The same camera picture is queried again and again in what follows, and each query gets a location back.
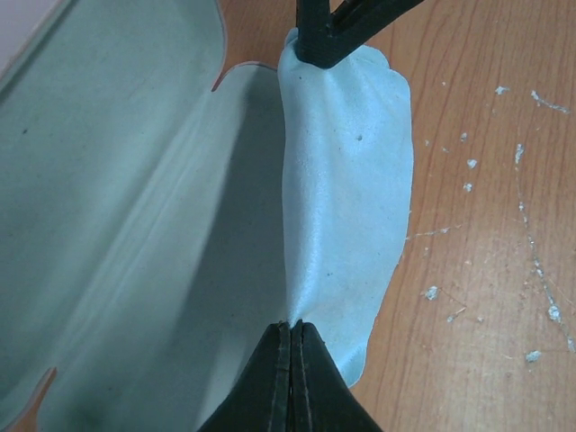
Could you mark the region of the pink glasses case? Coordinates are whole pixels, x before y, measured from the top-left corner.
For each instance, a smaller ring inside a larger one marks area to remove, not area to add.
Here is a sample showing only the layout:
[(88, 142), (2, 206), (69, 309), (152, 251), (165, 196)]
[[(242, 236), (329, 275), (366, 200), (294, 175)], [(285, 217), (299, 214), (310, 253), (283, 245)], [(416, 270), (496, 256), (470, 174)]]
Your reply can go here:
[(1, 92), (1, 427), (195, 431), (285, 315), (276, 73), (216, 1), (72, 1)]

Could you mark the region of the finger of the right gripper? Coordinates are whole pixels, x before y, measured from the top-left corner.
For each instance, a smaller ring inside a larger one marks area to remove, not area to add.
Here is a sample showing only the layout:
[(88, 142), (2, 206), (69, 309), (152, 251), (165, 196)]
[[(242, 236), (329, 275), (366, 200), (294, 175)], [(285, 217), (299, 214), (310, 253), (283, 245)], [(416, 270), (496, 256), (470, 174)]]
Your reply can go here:
[(358, 6), (358, 1), (342, 1), (332, 11), (330, 1), (297, 1), (297, 59), (317, 68), (333, 68), (356, 50), (360, 40), (347, 24)]
[(343, 1), (330, 15), (328, 31), (345, 43), (362, 45), (423, 0)]

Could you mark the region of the light blue cleaning cloth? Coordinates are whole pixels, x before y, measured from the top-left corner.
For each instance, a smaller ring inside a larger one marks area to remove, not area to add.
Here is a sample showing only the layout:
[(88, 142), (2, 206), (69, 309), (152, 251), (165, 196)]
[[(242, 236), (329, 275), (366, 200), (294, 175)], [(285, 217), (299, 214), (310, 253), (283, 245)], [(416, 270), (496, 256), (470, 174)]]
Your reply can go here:
[(314, 324), (354, 385), (407, 237), (410, 86), (378, 49), (321, 69), (297, 40), (291, 30), (278, 65), (287, 318)]

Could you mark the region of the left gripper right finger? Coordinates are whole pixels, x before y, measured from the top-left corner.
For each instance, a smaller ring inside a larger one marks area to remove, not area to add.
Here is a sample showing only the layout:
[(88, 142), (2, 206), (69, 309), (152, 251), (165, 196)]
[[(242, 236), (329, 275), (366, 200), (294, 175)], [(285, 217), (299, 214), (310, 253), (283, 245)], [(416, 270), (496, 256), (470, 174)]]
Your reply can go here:
[(316, 327), (299, 321), (291, 337), (291, 430), (379, 431), (348, 389)]

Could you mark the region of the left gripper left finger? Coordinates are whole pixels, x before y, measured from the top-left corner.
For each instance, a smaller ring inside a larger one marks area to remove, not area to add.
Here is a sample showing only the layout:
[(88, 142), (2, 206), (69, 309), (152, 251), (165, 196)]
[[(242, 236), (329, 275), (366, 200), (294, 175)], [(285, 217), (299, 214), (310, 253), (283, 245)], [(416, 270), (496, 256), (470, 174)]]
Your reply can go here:
[(229, 395), (201, 431), (286, 431), (291, 393), (291, 330), (269, 325)]

